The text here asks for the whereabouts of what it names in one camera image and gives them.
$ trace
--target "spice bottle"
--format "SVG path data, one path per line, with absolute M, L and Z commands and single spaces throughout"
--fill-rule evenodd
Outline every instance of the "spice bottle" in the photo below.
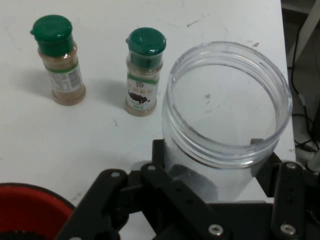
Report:
M 157 104 L 157 88 L 163 66 L 165 36 L 156 29 L 141 27 L 126 39 L 129 47 L 127 65 L 128 113 L 143 117 L 153 112 Z
M 39 18 L 30 32 L 38 43 L 38 53 L 49 74 L 53 99 L 65 106 L 81 102 L 86 93 L 72 29 L 67 18 L 47 15 Z

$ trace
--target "green cap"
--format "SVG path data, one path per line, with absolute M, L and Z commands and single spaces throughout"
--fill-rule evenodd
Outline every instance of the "green cap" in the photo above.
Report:
M 126 42 L 132 64 L 140 68 L 154 68 L 161 64 L 166 38 L 158 30 L 151 27 L 138 28 L 130 33 Z
M 74 47 L 72 25 L 64 16 L 43 16 L 33 24 L 30 33 L 38 42 L 40 52 L 47 56 L 63 56 Z

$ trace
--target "white tabletop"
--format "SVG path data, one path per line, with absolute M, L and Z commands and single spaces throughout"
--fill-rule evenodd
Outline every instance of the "white tabletop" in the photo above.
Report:
M 52 101 L 29 34 L 34 21 L 48 14 L 73 24 L 87 87 L 84 101 L 75 106 Z M 203 42 L 238 42 L 266 55 L 288 80 L 279 0 L 2 0 L 0 16 L 0 182 L 39 185 L 73 204 L 102 170 L 129 172 L 133 163 L 151 159 L 152 140 L 162 137 L 169 71 L 186 50 Z M 124 109 L 125 39 L 137 27 L 156 28 L 167 38 L 158 104 L 143 118 Z M 291 121 L 275 152 L 295 160 Z M 263 198 L 254 189 L 242 199 Z M 149 227 L 137 229 L 144 223 L 141 216 L 132 219 L 123 239 L 150 239 Z

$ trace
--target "bolt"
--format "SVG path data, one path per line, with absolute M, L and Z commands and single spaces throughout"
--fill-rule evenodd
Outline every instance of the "bolt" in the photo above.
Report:
M 297 168 L 297 165 L 293 162 L 289 162 L 286 164 L 286 167 L 287 168 L 290 168 L 290 169 L 296 169 Z
M 156 170 L 156 167 L 153 165 L 150 165 L 147 167 L 147 169 L 153 171 L 153 170 Z
M 114 171 L 113 173 L 111 173 L 111 177 L 113 178 L 116 178 L 116 177 L 119 177 L 120 176 L 120 173 L 117 172 L 117 171 Z
M 290 236 L 293 236 L 296 234 L 296 228 L 290 224 L 282 224 L 280 226 L 280 229 L 281 229 L 281 232 Z
M 224 233 L 224 229 L 218 224 L 211 224 L 208 230 L 214 236 L 221 236 Z

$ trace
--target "red container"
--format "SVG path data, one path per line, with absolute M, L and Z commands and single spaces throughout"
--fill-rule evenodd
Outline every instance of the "red container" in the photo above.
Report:
M 0 184 L 0 233 L 35 232 L 54 239 L 71 216 L 74 206 L 45 188 L 22 184 Z

